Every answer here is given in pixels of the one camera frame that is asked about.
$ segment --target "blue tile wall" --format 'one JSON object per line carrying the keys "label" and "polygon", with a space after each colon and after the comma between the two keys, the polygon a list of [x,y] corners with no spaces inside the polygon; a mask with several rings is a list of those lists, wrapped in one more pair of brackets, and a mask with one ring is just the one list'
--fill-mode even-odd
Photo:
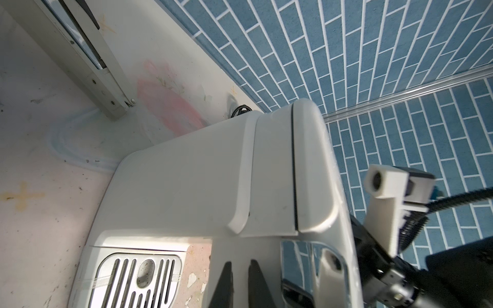
{"label": "blue tile wall", "polygon": [[[493,186],[492,89],[485,78],[329,123],[351,214],[364,219],[369,164],[431,172],[446,196]],[[433,214],[401,257],[425,268],[431,253],[491,236],[491,201],[463,205]]]}
{"label": "blue tile wall", "polygon": [[493,0],[159,0],[268,112],[322,113],[493,61]]}

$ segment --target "metal grate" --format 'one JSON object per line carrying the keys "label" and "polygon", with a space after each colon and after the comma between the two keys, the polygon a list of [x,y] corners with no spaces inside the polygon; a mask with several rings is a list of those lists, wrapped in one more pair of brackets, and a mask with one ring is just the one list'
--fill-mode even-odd
{"label": "metal grate", "polygon": [[99,265],[90,308],[168,308],[180,279],[175,255],[115,253]]}

